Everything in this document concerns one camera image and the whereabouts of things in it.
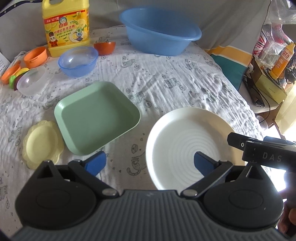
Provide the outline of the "person right hand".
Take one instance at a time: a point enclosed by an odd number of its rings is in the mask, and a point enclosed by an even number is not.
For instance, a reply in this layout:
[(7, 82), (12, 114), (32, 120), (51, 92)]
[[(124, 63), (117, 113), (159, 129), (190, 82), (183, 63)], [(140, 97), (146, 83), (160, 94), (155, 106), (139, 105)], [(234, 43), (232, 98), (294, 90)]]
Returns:
[(283, 213), (277, 227), (279, 232), (292, 237), (295, 235), (295, 208), (289, 208), (287, 206), (288, 194), (289, 192), (287, 190), (280, 191), (281, 198), (286, 199), (286, 202), (284, 203)]

